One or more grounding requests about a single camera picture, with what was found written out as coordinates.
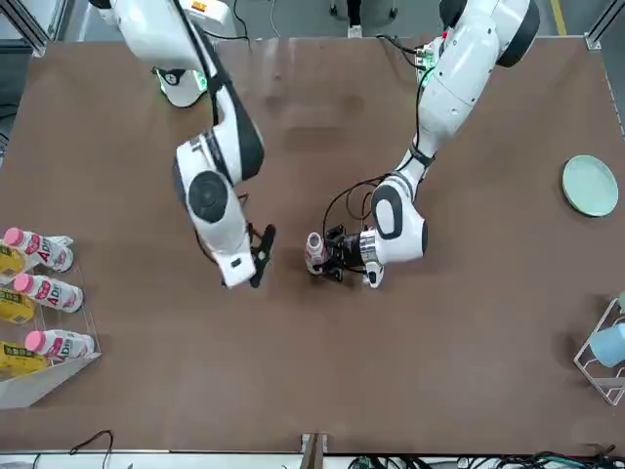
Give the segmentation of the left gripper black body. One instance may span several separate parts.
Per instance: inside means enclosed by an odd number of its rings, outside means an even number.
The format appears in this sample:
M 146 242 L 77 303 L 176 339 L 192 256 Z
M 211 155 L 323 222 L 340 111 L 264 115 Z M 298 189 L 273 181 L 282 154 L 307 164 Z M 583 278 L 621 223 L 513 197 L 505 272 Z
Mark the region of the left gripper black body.
M 338 241 L 338 248 L 344 269 L 363 267 L 360 253 L 360 234 L 344 234 Z

